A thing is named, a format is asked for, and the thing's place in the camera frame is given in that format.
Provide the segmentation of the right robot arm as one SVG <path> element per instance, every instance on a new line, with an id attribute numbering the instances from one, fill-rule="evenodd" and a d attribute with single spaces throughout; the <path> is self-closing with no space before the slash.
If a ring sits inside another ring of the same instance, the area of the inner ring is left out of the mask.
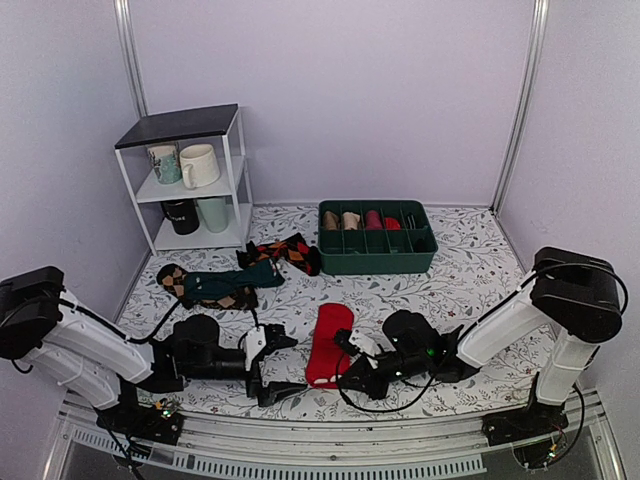
<path id="1" fill-rule="evenodd" d="M 524 435 L 537 436 L 554 422 L 555 408 L 564 405 L 599 346 L 621 331 L 628 304 L 628 288 L 609 262 L 544 247 L 520 285 L 469 327 L 441 333 L 423 314 L 398 310 L 382 326 L 388 351 L 354 331 L 338 330 L 334 341 L 353 361 L 336 372 L 336 387 L 349 402 L 350 390 L 381 400 L 391 383 L 421 374 L 429 384 L 458 383 L 526 335 L 551 326 L 557 331 L 554 347 L 516 421 Z"/>

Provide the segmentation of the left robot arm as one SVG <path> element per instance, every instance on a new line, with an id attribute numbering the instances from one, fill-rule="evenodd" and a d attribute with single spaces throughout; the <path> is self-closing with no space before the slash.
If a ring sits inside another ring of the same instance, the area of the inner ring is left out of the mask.
<path id="1" fill-rule="evenodd" d="M 241 381 L 249 398 L 267 407 L 305 391 L 300 383 L 264 383 L 265 356 L 296 346 L 278 324 L 257 323 L 238 348 L 220 345 L 220 327 L 208 315 L 177 322 L 158 341 L 128 336 L 82 305 L 63 285 L 63 272 L 48 266 L 1 283 L 1 356 L 33 364 L 94 407 L 109 409 L 128 434 L 148 426 L 148 412 L 127 387 L 164 394 L 191 380 Z"/>

